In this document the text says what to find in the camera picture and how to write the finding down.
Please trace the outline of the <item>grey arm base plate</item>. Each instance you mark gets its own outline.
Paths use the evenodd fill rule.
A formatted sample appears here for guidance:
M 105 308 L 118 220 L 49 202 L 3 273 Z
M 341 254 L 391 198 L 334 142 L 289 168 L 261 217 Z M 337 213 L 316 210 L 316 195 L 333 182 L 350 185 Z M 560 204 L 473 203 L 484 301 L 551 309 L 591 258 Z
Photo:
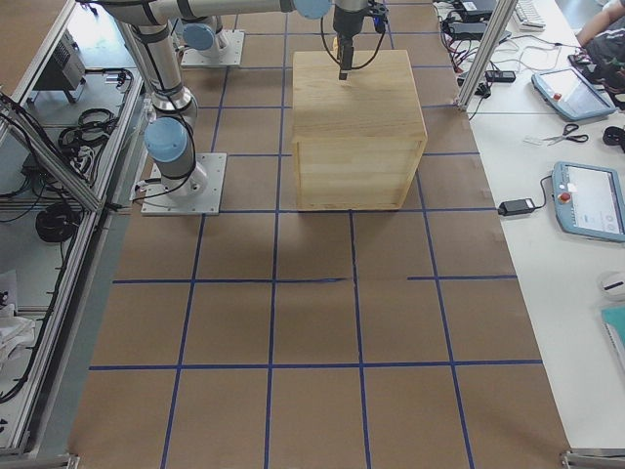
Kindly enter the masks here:
M 141 213 L 144 216 L 218 215 L 226 166 L 225 153 L 198 153 L 190 176 L 176 182 L 163 178 L 153 163 L 150 177 L 158 182 L 147 186 Z

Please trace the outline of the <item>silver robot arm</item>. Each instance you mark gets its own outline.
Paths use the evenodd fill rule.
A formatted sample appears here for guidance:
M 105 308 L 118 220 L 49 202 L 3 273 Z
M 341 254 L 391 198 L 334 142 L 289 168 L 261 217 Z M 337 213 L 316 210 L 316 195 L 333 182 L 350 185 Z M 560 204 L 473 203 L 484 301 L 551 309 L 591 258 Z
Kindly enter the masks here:
M 222 53 L 229 45 L 220 16 L 196 20 L 175 19 L 173 32 L 182 45 L 204 56 Z
M 131 56 L 142 67 L 141 75 L 152 89 L 152 103 L 160 117 L 176 116 L 178 130 L 192 133 L 197 104 L 184 85 L 181 67 L 169 35 L 169 21 L 179 19 L 198 26 L 221 23 L 223 15 L 296 11 L 307 20 L 322 21 L 333 10 L 333 29 L 338 44 L 333 61 L 339 78 L 346 80 L 356 70 L 354 37 L 366 18 L 373 20 L 381 37 L 386 34 L 388 10 L 376 1 L 100 1 L 116 21 L 131 33 Z

